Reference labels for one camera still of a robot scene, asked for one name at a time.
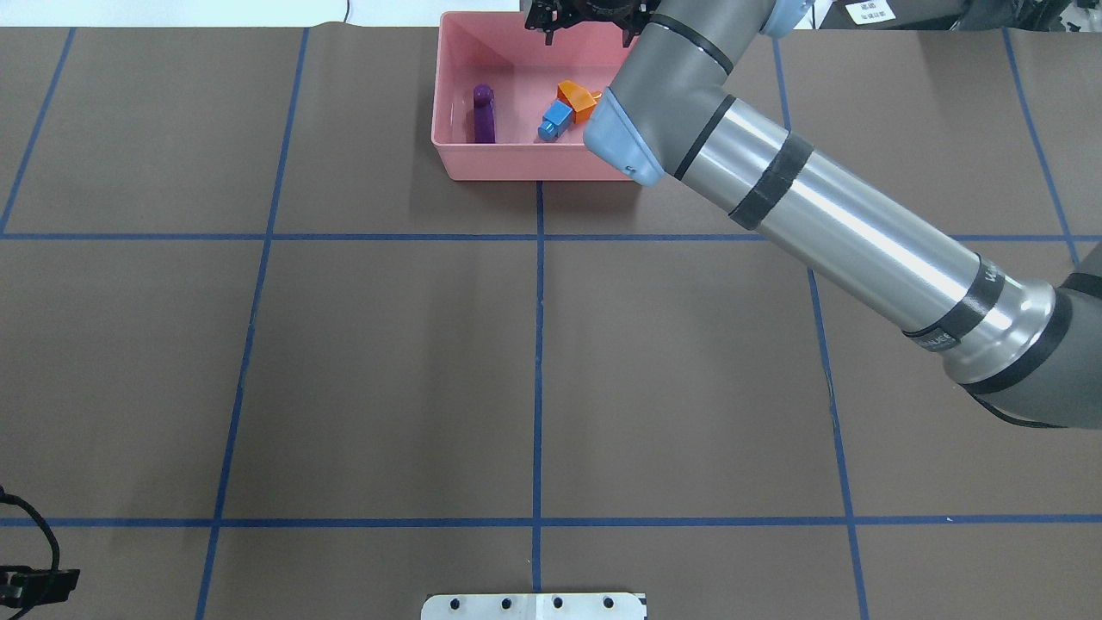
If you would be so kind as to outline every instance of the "purple object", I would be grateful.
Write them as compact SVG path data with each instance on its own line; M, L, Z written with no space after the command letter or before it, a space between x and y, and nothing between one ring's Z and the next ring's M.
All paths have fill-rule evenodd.
M486 84L475 86L475 142L479 144L497 142L494 129L494 89Z

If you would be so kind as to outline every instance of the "black band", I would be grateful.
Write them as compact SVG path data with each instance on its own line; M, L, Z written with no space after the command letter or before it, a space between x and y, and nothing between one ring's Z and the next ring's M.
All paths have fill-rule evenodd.
M982 395L994 394L1013 388L1029 377L1048 360L1056 348L1063 342L1063 337L1068 335L1071 326L1071 298L1062 290L1056 291L1056 306L1052 308L1052 316L1048 319L1048 325L1040 333L1040 338L1033 344L1016 362L1006 367L1003 372L991 379L977 381L975 383L961 384L969 394Z
M685 156L681 160L681 165L679 165L677 172L673 173L674 178L680 181L681 177L685 175L685 172L689 171L689 166L692 165L692 162L696 159L700 150L704 148L704 142L712 137L712 131L715 131L715 127L720 124L721 120L723 120L723 115L727 113L727 110L731 109L731 105L734 102L734 95L727 95L723 98L723 102L720 104L720 107L715 108L714 112L712 112L712 118L707 119L707 124L701 129L700 135L696 135L696 141L692 143L692 148L689 149L689 152L687 152Z
M662 13L655 13L653 15L650 17L649 23L657 23L658 25L669 29L670 32L676 32L681 36L684 36L685 39L689 40L690 43L700 47L702 52L704 52L709 56L712 56L712 59L719 63L719 65L723 67L723 70L726 72L727 75L731 75L731 72L735 70L735 63L731 62L731 58L728 58L727 55L723 53L723 50L716 47L715 43L712 43L711 41L705 39L703 34L679 22L678 20L671 18L670 15L663 15Z
M980 269L972 280L964 297L957 302L946 313L946 316L938 319L932 326L917 333L903 333L904 336L915 341L927 351L947 351L960 345L961 339L983 323L984 317L991 313L991 308L998 301L998 295L1003 293L1006 284L1006 275L980 255Z
M765 168L750 193L727 216L747 230L757 228L791 188L792 181L807 165L813 151L811 142L789 132L777 151L777 156L769 162L769 167Z
M1091 273L1072 273L1063 280L1060 287L1078 290L1083 294L1102 298L1102 278Z

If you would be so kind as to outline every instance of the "pink bin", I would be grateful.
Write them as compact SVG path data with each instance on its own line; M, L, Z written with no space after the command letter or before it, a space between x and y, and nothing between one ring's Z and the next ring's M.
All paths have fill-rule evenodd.
M627 57L620 31L583 22L554 34L525 30L520 12L450 12L440 21L432 143L456 181L627 181L582 143L585 123L555 142L536 134L559 81L604 89ZM494 89L496 144L474 143L473 91Z

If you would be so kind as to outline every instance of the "orange block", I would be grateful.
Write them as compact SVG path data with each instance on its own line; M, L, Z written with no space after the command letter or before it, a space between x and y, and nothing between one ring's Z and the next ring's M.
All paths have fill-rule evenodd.
M601 100L601 90L590 91L577 84L563 79L559 83L559 100L574 110L574 122L584 122L593 115Z

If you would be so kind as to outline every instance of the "white label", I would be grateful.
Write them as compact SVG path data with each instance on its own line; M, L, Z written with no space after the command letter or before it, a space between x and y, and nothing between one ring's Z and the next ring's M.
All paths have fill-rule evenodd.
M850 11L850 17L857 25L866 23L886 22L895 19L892 7L887 0L869 0L868 2L855 2L846 4L845 10Z

